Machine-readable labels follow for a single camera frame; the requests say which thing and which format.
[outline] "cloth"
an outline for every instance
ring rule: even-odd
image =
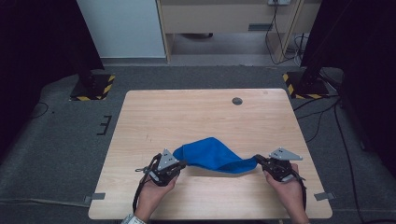
[[[190,166],[229,174],[241,174],[257,166],[254,157],[243,160],[214,137],[183,145],[173,155]]]

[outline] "hand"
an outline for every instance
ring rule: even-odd
[[[292,163],[291,167],[298,173],[297,164]],[[288,182],[278,182],[264,171],[265,179],[276,191],[277,197],[288,211],[292,223],[309,223],[308,216],[304,210],[303,192],[300,183],[293,178]]]
[[[139,201],[134,215],[144,222],[148,222],[151,214],[155,211],[165,194],[175,187],[177,176],[165,187],[158,187],[152,181],[147,182],[139,195]]]

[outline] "yellow and black tape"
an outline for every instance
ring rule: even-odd
[[[297,94],[294,91],[293,85],[290,82],[288,74],[283,74],[283,80],[285,81],[286,86],[288,87],[288,91],[291,99],[318,99],[328,96],[328,94]]]
[[[88,95],[81,94],[81,95],[78,95],[78,96],[70,97],[70,100],[71,101],[105,100],[107,95],[108,95],[108,92],[111,89],[111,86],[113,85],[113,81],[114,81],[115,77],[116,76],[114,76],[114,75],[111,75],[111,76],[108,77],[108,80],[106,82],[106,86],[103,89],[103,93],[101,95],[88,96]]]

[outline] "power outlet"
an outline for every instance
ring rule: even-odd
[[[290,5],[290,0],[268,0],[269,6],[274,6],[275,3],[278,6],[287,6],[287,5]]]

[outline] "gray carpet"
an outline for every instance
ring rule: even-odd
[[[40,102],[0,167],[0,199],[34,198],[83,203],[96,188],[120,108],[129,90],[283,88],[282,74],[291,67],[107,67],[116,76],[103,101],[71,102],[69,94],[78,77],[64,78],[42,91]],[[290,99],[293,107],[307,100]],[[323,110],[336,98],[317,100],[296,111],[296,116]],[[346,111],[337,114],[346,137],[364,220],[396,219],[396,180],[373,152],[362,151]],[[106,135],[104,116],[112,116]],[[314,136],[319,114],[299,119],[306,140]],[[353,197],[347,154],[333,110],[320,120],[318,135],[308,148],[331,200],[333,216],[312,223],[361,223]],[[88,208],[34,203],[0,203],[0,223],[113,223],[88,218]],[[266,220],[277,223],[277,220]],[[229,221],[228,223],[261,223]]]

